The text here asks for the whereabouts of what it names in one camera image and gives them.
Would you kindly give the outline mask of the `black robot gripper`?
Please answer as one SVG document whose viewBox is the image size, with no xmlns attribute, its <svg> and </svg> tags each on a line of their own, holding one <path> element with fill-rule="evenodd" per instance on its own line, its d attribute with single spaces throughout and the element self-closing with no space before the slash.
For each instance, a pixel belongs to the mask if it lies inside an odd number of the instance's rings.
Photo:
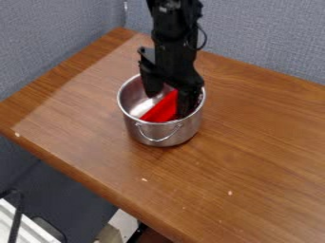
<svg viewBox="0 0 325 243">
<path fill-rule="evenodd" d="M 202 99 L 203 78 L 194 67 L 196 58 L 198 28 L 180 32 L 175 29 L 151 32 L 152 47 L 140 47 L 137 66 L 148 98 L 156 96 L 163 85 L 178 89 L 176 115 L 184 118 L 196 108 Z"/>
</svg>

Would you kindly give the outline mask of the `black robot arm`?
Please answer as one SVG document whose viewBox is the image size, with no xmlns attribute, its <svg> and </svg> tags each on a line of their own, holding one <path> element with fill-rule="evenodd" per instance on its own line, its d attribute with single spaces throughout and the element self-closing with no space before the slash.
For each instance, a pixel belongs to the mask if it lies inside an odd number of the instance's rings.
<svg viewBox="0 0 325 243">
<path fill-rule="evenodd" d="M 203 4 L 199 0 L 146 0 L 152 17 L 154 47 L 139 47 L 139 74 L 144 93 L 156 96 L 163 86 L 176 90 L 172 119 L 184 118 L 198 105 L 204 80 L 195 70 L 198 32 L 207 36 L 198 20 Z"/>
</svg>

